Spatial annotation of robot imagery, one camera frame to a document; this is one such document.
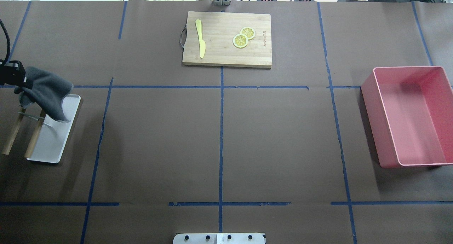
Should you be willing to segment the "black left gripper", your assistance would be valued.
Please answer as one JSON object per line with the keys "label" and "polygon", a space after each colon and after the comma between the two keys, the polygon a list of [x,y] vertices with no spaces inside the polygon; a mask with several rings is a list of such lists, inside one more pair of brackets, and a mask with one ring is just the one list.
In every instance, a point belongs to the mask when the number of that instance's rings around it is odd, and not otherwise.
{"label": "black left gripper", "polygon": [[22,87],[27,86],[27,77],[24,65],[21,61],[12,60],[6,62],[1,60],[0,66],[0,84],[4,86],[5,84],[15,86],[14,93],[21,94],[23,93]]}

